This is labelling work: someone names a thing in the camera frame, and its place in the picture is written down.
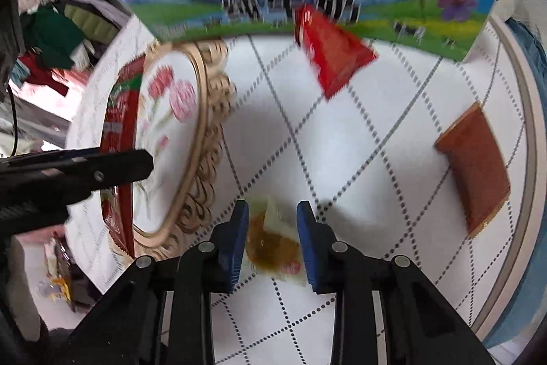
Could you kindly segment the pile of clothes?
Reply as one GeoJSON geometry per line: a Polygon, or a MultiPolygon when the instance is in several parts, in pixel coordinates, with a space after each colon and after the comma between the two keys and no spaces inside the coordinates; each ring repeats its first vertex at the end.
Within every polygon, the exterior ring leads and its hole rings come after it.
{"type": "Polygon", "coordinates": [[[24,48],[9,81],[65,96],[66,78],[82,83],[128,22],[117,0],[18,0],[24,48]]]}

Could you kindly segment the brown snack packet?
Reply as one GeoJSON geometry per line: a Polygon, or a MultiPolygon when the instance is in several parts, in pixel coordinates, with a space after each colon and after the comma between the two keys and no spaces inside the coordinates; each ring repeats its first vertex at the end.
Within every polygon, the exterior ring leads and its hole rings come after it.
{"type": "Polygon", "coordinates": [[[443,131],[434,148],[448,159],[468,236],[473,238],[497,215],[511,191],[504,158],[480,103],[443,131]]]}

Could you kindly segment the small red snack packet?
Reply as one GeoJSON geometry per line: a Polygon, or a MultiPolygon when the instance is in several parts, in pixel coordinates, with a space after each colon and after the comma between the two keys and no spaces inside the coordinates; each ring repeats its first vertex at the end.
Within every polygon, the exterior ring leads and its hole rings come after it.
{"type": "Polygon", "coordinates": [[[374,49],[309,4],[296,10],[295,20],[295,40],[307,55],[326,100],[378,58],[374,49]]]}

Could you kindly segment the long red snack packet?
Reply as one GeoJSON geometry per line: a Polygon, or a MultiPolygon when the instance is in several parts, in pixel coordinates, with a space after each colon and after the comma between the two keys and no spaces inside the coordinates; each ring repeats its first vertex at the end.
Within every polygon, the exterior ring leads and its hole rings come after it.
{"type": "MultiPolygon", "coordinates": [[[[115,161],[114,171],[125,178],[130,173],[129,152],[134,149],[139,93],[145,57],[125,64],[107,100],[100,152],[115,161]]],[[[133,189],[130,182],[111,185],[100,191],[101,211],[114,244],[134,257],[133,189]]]]}

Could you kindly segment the braised egg clear packet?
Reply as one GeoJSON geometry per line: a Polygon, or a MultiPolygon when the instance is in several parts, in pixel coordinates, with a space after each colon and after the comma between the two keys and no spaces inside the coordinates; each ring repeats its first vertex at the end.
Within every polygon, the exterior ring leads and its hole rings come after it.
{"type": "Polygon", "coordinates": [[[305,286],[306,271],[299,244],[296,217],[271,195],[250,195],[250,222],[246,234],[243,270],[275,280],[305,286]]]}

